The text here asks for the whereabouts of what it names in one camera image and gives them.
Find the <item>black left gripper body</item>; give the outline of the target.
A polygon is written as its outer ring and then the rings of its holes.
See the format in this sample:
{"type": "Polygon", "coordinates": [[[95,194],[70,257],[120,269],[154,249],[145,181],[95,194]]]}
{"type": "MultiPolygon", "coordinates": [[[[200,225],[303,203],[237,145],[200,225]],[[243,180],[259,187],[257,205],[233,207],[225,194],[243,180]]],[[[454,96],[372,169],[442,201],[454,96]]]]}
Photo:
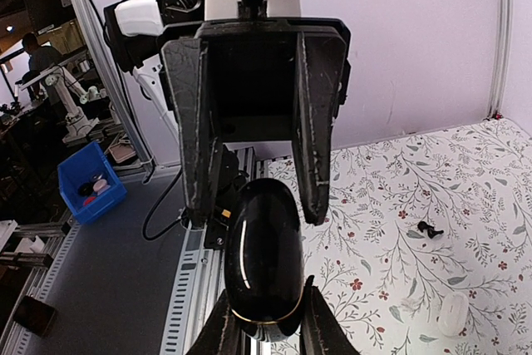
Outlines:
{"type": "Polygon", "coordinates": [[[276,14],[272,0],[236,0],[234,4],[235,17],[208,19],[196,34],[208,43],[209,76],[223,140],[293,139],[296,46],[301,32],[338,35],[345,42],[335,120],[349,79],[346,24],[337,18],[276,14]]]}

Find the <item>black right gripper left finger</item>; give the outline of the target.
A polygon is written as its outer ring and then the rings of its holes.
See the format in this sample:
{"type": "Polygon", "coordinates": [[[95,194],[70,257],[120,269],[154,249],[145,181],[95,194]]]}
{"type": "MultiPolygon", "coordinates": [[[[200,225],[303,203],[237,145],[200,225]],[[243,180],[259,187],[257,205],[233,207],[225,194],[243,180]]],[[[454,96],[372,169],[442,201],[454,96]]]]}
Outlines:
{"type": "Polygon", "coordinates": [[[235,355],[241,329],[224,289],[187,355],[235,355]]]}

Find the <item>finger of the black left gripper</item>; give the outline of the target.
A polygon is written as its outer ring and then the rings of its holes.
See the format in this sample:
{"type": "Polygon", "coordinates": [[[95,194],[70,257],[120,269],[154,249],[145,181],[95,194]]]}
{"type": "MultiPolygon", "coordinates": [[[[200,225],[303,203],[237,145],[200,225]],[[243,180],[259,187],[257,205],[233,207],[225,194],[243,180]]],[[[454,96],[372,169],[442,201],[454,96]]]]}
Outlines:
{"type": "Polygon", "coordinates": [[[305,221],[328,211],[333,120],[342,83],[345,42],[338,35],[298,34],[293,109],[293,159],[305,221]]]}
{"type": "Polygon", "coordinates": [[[223,143],[209,76],[209,47],[198,38],[167,42],[161,53],[180,135],[185,205],[195,228],[212,217],[223,143]]]}

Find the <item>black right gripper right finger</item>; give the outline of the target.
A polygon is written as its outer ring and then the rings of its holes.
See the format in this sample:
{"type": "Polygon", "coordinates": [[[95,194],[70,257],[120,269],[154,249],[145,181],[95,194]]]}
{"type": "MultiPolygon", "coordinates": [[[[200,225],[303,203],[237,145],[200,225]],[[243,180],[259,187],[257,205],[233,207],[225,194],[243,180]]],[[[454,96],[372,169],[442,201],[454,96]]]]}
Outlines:
{"type": "Polygon", "coordinates": [[[313,280],[308,276],[303,290],[301,354],[359,355],[313,280]]]}

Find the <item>black earbud charging case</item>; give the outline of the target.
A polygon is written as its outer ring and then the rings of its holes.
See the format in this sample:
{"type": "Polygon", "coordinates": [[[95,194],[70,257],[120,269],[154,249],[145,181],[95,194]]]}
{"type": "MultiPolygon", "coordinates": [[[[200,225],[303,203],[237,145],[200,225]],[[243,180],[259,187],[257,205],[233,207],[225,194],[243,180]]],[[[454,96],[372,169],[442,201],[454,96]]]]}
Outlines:
{"type": "Polygon", "coordinates": [[[304,292],[301,225],[293,193],[281,181],[247,183],[230,211],[224,284],[241,328],[263,342],[293,335],[304,292]]]}

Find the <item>white earbud charging case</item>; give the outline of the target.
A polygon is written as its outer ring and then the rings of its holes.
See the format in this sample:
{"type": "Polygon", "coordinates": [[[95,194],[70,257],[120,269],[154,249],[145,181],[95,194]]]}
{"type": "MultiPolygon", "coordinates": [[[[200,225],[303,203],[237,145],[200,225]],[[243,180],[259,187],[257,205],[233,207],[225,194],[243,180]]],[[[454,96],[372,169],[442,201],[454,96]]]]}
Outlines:
{"type": "Polygon", "coordinates": [[[437,321],[440,332],[455,337],[463,330],[469,311],[469,299],[463,293],[448,293],[441,302],[437,321]]]}

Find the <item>black wireless earbuds pair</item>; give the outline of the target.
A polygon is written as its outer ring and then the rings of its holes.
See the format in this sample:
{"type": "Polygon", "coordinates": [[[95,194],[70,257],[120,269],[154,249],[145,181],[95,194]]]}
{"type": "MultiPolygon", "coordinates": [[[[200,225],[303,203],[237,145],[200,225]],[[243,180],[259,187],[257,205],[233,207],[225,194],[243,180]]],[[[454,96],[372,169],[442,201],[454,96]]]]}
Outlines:
{"type": "Polygon", "coordinates": [[[434,239],[435,237],[444,234],[444,231],[442,229],[436,229],[434,226],[429,225],[425,221],[420,221],[417,224],[417,228],[420,232],[425,233],[429,239],[434,239]]]}

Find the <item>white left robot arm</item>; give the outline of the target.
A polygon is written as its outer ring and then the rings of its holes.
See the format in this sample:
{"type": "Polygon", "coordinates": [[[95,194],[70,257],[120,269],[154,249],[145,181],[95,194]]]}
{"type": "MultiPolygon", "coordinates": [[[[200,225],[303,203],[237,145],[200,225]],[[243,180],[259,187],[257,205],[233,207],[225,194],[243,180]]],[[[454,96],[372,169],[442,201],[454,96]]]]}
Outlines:
{"type": "Polygon", "coordinates": [[[304,218],[324,222],[351,71],[343,21],[303,17],[299,0],[121,0],[104,16],[116,64],[175,114],[195,226],[213,214],[223,146],[266,141],[291,142],[304,218]]]}

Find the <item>small white background robot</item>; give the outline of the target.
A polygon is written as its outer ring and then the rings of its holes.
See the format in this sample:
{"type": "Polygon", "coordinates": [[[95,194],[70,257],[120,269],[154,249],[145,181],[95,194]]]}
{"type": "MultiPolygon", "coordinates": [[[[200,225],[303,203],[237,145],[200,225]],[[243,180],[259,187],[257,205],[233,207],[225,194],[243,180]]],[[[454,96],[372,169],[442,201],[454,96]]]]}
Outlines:
{"type": "Polygon", "coordinates": [[[65,68],[61,66],[50,67],[40,73],[29,71],[22,78],[21,89],[27,89],[34,84],[41,84],[46,89],[52,88],[66,110],[67,134],[62,138],[65,145],[84,139],[99,123],[98,118],[89,119],[85,112],[75,102],[81,105],[99,101],[107,97],[106,89],[90,86],[84,89],[80,82],[65,68]]]}

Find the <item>floral patterned table mat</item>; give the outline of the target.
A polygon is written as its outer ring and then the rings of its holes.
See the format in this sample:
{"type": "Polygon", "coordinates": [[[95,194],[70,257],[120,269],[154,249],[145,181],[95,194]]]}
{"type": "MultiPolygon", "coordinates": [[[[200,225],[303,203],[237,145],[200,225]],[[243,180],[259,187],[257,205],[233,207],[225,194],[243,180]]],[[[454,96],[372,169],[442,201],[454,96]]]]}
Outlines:
{"type": "Polygon", "coordinates": [[[484,121],[336,150],[331,164],[325,222],[303,227],[305,271],[360,353],[530,353],[529,133],[484,121]],[[449,338],[437,321],[454,292],[469,311],[449,338]]]}

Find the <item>person in background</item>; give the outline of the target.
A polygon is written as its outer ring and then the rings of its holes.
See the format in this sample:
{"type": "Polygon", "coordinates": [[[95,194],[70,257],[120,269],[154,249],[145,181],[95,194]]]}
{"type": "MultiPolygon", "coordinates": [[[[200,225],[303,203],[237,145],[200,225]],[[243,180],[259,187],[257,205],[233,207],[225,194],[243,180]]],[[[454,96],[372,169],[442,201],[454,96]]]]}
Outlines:
{"type": "MultiPolygon", "coordinates": [[[[48,68],[59,64],[63,55],[52,46],[43,46],[38,43],[34,33],[29,32],[22,38],[22,47],[29,56],[28,68],[34,76],[40,75],[48,68]]],[[[47,87],[48,100],[59,121],[65,117],[65,109],[53,86],[47,87]]]]}

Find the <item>blue plastic storage bin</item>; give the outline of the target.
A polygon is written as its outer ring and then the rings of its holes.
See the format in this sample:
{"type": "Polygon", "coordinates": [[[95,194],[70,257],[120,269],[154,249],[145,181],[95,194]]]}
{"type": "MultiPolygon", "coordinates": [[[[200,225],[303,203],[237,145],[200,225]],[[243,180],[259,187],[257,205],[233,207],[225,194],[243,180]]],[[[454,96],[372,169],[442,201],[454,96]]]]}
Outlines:
{"type": "Polygon", "coordinates": [[[57,167],[59,191],[79,224],[91,224],[126,198],[126,188],[97,142],[57,167]]]}

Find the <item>aluminium front rail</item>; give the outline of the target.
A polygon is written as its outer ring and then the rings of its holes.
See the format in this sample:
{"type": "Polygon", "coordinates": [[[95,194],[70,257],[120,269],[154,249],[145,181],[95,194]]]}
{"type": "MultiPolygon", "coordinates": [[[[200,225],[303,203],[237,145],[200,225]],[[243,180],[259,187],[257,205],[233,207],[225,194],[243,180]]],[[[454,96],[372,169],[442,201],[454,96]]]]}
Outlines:
{"type": "Polygon", "coordinates": [[[195,285],[218,290],[219,257],[204,236],[176,223],[183,206],[176,168],[143,184],[124,179],[126,199],[96,222],[73,223],[51,247],[53,263],[25,288],[55,309],[46,337],[9,322],[4,354],[181,354],[204,316],[195,285]]]}

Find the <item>aluminium frame post left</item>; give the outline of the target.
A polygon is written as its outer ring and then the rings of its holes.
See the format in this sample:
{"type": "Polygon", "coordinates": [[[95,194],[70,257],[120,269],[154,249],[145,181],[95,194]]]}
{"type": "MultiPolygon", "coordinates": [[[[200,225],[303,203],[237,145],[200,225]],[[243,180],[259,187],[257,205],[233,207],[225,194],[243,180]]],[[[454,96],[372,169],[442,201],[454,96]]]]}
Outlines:
{"type": "Polygon", "coordinates": [[[500,119],[510,63],[514,0],[498,0],[495,55],[486,120],[500,119]]]}

